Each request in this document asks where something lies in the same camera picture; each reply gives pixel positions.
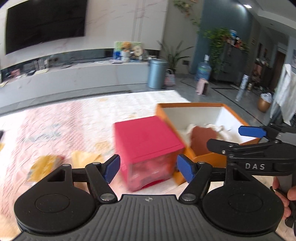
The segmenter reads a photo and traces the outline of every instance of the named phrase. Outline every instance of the finger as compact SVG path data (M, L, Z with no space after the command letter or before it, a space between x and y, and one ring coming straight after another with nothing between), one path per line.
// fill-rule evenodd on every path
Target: finger
M291 210L288 207L285 207L284 209L284 217L290 217Z
M290 188L290 190L287 193L287 197L291 201L296 201L296 186Z
M272 183L272 188L274 190L279 188L279 180L277 179L277 177L274 177L274 181Z
M275 194L281 199L281 201L283 202L284 204L284 207L288 207L289 206L289 203L290 201L285 198L283 195L281 195L279 192L275 191Z

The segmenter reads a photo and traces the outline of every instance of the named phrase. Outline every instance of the door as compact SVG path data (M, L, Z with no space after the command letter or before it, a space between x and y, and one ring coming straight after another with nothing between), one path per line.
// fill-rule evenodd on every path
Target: door
M286 55L283 54L282 52L277 52L276 54L276 59L274 61L274 76L272 78L272 81L270 82L269 88L274 91L276 88L279 78L281 76L281 70L283 68L283 64L285 62L285 57Z

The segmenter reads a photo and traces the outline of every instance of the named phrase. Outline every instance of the red box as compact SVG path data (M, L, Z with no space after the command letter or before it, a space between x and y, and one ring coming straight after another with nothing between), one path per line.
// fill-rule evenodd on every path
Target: red box
M114 124L115 151L131 191L172 177L177 155L185 146L157 116Z

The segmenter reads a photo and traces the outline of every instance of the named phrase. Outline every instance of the gray cabinet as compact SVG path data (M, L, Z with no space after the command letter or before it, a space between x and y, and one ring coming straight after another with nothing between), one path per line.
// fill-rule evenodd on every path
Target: gray cabinet
M240 49L225 44L221 54L221 64L217 67L219 72L214 73L213 78L239 85L244 75L247 57L248 55Z

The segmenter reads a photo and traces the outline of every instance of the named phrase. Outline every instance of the television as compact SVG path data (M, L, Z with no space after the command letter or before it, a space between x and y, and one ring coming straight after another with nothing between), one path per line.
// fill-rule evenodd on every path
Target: television
M85 35L87 0L28 0L7 10L6 54Z

